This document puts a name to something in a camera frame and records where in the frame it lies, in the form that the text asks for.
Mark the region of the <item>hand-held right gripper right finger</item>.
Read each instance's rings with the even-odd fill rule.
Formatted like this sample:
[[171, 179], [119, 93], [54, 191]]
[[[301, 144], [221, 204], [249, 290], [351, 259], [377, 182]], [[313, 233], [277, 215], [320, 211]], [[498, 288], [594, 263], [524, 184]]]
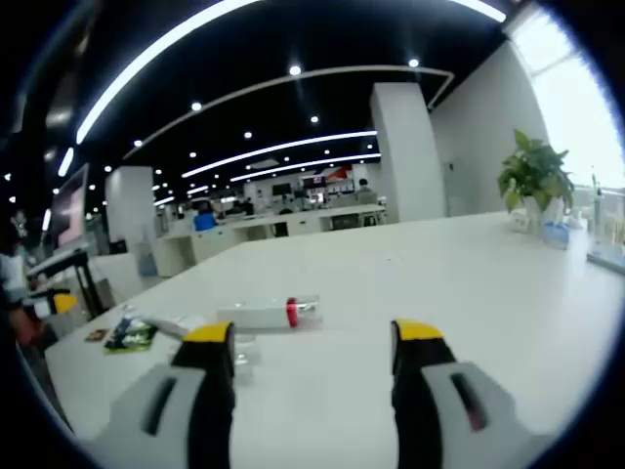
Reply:
[[528, 468], [551, 441], [519, 420], [512, 395], [459, 362], [435, 327], [392, 320], [392, 406], [400, 468]]

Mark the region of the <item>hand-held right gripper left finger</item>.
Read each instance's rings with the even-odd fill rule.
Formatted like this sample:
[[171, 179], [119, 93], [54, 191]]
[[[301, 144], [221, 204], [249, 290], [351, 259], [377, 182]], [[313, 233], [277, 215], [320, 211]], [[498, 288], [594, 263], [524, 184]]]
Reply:
[[201, 326], [112, 404], [86, 444], [101, 468], [229, 468], [235, 407], [231, 321]]

